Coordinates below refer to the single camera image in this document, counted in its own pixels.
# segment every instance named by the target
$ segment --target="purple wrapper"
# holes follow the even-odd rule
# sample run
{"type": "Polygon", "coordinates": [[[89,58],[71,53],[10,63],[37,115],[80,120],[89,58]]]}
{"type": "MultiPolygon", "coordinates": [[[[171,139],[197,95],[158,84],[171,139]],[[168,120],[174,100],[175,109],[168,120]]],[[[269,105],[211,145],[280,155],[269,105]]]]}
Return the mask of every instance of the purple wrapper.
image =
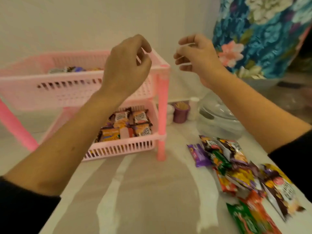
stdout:
{"type": "Polygon", "coordinates": [[[208,156],[205,156],[205,150],[201,147],[200,144],[188,144],[189,151],[195,161],[195,166],[197,168],[199,167],[205,167],[212,165],[212,162],[208,158],[208,156]]]}

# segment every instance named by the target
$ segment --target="white wall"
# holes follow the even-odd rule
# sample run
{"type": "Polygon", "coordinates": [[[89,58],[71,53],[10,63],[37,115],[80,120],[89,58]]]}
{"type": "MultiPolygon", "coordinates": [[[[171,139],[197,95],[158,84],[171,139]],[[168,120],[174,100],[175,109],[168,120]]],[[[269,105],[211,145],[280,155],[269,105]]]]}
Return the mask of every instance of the white wall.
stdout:
{"type": "MultiPolygon", "coordinates": [[[[0,66],[45,51],[107,49],[136,33],[172,65],[179,38],[212,36],[218,9],[219,0],[0,0],[0,66]]],[[[173,82],[180,78],[202,90],[189,75],[173,82]]]]}

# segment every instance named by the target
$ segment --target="clear glass jar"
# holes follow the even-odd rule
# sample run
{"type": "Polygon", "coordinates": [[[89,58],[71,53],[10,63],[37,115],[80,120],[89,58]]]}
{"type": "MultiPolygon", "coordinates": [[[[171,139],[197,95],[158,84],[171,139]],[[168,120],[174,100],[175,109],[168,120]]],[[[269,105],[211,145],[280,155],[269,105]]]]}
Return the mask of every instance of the clear glass jar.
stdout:
{"type": "Polygon", "coordinates": [[[210,91],[199,103],[197,130],[208,137],[238,140],[245,128],[222,100],[210,91]]]}

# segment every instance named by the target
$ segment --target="left hand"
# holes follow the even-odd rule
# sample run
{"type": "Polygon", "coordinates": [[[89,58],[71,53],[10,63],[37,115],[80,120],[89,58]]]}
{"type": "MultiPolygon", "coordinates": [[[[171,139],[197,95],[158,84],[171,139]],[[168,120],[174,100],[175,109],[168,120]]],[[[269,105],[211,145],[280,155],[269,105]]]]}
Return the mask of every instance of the left hand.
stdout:
{"type": "Polygon", "coordinates": [[[115,46],[106,60],[99,92],[116,95],[121,100],[133,94],[146,80],[152,66],[151,59],[143,49],[148,53],[152,51],[147,40],[139,34],[115,46]]]}

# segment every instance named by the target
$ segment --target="blue floral pattern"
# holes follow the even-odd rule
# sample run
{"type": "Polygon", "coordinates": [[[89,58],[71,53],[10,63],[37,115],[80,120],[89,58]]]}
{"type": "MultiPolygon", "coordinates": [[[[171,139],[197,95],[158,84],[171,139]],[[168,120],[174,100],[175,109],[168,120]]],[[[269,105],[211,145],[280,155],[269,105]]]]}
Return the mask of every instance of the blue floral pattern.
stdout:
{"type": "Polygon", "coordinates": [[[311,21],[312,0],[221,0],[213,44],[237,76],[281,78],[311,21]],[[233,59],[240,44],[243,58],[233,59]]]}

